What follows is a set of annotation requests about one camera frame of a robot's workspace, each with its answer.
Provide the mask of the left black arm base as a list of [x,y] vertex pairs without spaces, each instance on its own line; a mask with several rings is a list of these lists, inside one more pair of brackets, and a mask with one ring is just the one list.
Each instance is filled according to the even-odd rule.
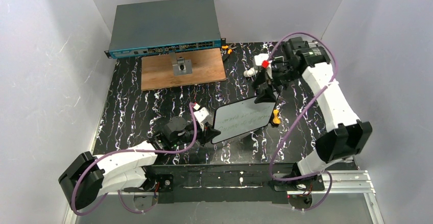
[[157,174],[150,176],[139,187],[124,188],[125,192],[172,192],[174,178],[170,174]]

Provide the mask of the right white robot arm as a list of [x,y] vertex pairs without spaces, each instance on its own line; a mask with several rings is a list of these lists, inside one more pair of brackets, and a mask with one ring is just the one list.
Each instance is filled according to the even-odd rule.
[[[269,59],[272,60],[277,48],[281,47],[290,66],[314,94],[278,143],[271,157],[269,175],[273,180],[281,182],[316,176],[327,167],[359,154],[373,131],[371,123],[361,121],[344,97],[335,78],[338,64],[334,54],[322,41],[318,41],[314,47],[311,47],[303,40],[302,35],[297,32],[283,37],[269,55]],[[275,176],[273,166],[278,152],[313,103],[317,103],[321,109],[326,133],[315,141],[313,152],[294,164],[292,173],[288,177]]]

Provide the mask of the yellow whiteboard eraser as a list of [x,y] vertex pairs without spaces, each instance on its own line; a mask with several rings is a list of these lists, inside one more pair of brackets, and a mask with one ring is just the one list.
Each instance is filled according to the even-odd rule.
[[279,125],[281,124],[281,120],[279,118],[279,110],[278,109],[274,109],[271,115],[271,119],[270,119],[270,124],[273,128],[277,128],[279,127]]

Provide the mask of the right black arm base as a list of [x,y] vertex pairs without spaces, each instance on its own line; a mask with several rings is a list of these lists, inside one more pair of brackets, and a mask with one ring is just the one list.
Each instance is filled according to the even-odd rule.
[[313,171],[310,173],[301,173],[300,167],[297,163],[292,165],[292,171],[289,174],[276,173],[272,174],[272,180],[270,185],[273,187],[281,188],[282,190],[294,190],[301,191],[300,194],[289,194],[289,200],[295,201],[291,203],[292,209],[300,212],[306,212],[317,208],[321,205],[328,197],[332,183],[329,184],[323,197],[316,203],[312,203],[312,191],[314,189],[314,182],[318,182],[323,173],[328,174],[332,180],[332,176],[328,171]]

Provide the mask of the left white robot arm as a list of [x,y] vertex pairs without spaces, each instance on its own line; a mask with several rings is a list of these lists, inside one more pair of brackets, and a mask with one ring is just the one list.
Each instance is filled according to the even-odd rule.
[[98,156],[89,151],[79,154],[58,182],[69,206],[82,210],[107,193],[141,187],[151,178],[144,167],[153,165],[159,155],[173,154],[182,143],[204,145],[220,134],[201,119],[188,123],[174,117],[154,137],[126,150]]

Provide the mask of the white dry-erase board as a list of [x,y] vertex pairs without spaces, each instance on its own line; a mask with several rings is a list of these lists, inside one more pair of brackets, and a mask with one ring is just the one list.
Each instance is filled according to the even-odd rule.
[[255,97],[250,97],[216,108],[213,128],[221,133],[211,143],[220,143],[267,126],[277,103],[256,104],[255,100]]

